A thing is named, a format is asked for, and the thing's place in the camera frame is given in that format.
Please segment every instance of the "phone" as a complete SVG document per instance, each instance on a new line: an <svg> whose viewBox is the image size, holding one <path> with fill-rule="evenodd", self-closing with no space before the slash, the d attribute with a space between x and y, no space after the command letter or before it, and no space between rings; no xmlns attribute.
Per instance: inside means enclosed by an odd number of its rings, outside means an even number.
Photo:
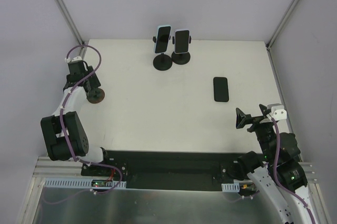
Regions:
<svg viewBox="0 0 337 224"><path fill-rule="evenodd" d="M174 52L184 54L189 51L190 31L187 29L178 29L174 33Z"/></svg>
<svg viewBox="0 0 337 224"><path fill-rule="evenodd" d="M215 77L214 85L214 100L216 102L228 102L230 95L228 92L228 80L225 77Z"/></svg>
<svg viewBox="0 0 337 224"><path fill-rule="evenodd" d="M160 25L158 26L156 43L154 45L154 53L161 54L165 53L167 50L167 45L169 44L171 33L170 25Z"/></svg>

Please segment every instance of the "smartphone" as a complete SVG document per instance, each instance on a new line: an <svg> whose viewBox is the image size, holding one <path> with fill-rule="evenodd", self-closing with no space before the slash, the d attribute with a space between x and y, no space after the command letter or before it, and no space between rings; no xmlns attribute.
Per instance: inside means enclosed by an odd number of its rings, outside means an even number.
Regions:
<svg viewBox="0 0 337 224"><path fill-rule="evenodd" d="M214 100L216 102L228 102L230 95L228 92L228 80L225 77L215 77L213 79Z"/></svg>
<svg viewBox="0 0 337 224"><path fill-rule="evenodd" d="M187 29L178 29L174 33L174 52L184 54L189 51L190 31Z"/></svg>
<svg viewBox="0 0 337 224"><path fill-rule="evenodd" d="M154 53L161 54L165 53L167 50L167 45L169 44L171 33L170 25L160 25L158 26L156 43L154 45Z"/></svg>

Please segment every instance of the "white table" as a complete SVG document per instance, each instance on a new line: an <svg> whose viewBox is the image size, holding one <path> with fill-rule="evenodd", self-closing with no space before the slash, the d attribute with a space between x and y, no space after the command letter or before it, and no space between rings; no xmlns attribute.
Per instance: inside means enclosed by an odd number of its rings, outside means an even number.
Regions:
<svg viewBox="0 0 337 224"><path fill-rule="evenodd" d="M255 133L235 128L235 108L261 115L280 103L263 42L192 41L191 60L158 71L151 40L90 40L102 55L97 76L105 91L80 119L90 143L108 150L261 153ZM173 45L166 54L171 55ZM89 49L85 61L98 56ZM213 78L228 78L230 100L215 102ZM281 132L288 132L285 121Z"/></svg>

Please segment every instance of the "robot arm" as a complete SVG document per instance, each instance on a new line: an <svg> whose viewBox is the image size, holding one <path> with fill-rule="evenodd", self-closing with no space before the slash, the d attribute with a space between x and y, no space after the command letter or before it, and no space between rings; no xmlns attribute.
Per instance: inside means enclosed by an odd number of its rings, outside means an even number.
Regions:
<svg viewBox="0 0 337 224"><path fill-rule="evenodd" d="M89 144L78 117L78 112L87 100L90 103L102 101L104 99L104 91L98 88L101 84L94 73L72 90L66 106L62 107L72 87L93 71L93 67L87 66L87 63L79 56L72 60L68 59L67 62L70 73L67 75L67 83L63 88L64 95L61 103L51 116L42 118L41 120L47 152L52 160L68 160L71 157L60 123L60 110L63 108L63 120L66 132L76 156L83 161L100 163L103 161L104 149Z"/></svg>
<svg viewBox="0 0 337 224"><path fill-rule="evenodd" d="M318 223L312 210L308 181L303 168L296 161L301 151L297 147L295 135L279 134L278 128L275 134L273 130L275 121L286 119L284 106L260 105L260 109L262 116L251 117L250 114L244 114L237 108L236 128L243 128L247 124L252 125L247 131L255 132L268 168L259 161L253 151L241 156L238 162L268 201L269 206L278 213L281 223ZM277 179L274 176L274 163L277 163Z"/></svg>

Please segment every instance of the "wall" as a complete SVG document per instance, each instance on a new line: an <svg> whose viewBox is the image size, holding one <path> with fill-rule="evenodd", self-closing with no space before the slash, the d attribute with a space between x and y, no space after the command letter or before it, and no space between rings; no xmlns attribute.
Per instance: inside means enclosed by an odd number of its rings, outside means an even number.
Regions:
<svg viewBox="0 0 337 224"><path fill-rule="evenodd" d="M64 0L84 40L150 39L158 25L195 40L268 41L291 0Z"/></svg>
<svg viewBox="0 0 337 224"><path fill-rule="evenodd" d="M302 0L272 56L304 160L337 223L337 0Z"/></svg>
<svg viewBox="0 0 337 224"><path fill-rule="evenodd" d="M39 122L62 97L75 45L53 0L0 0L0 223L15 223L37 157Z"/></svg>

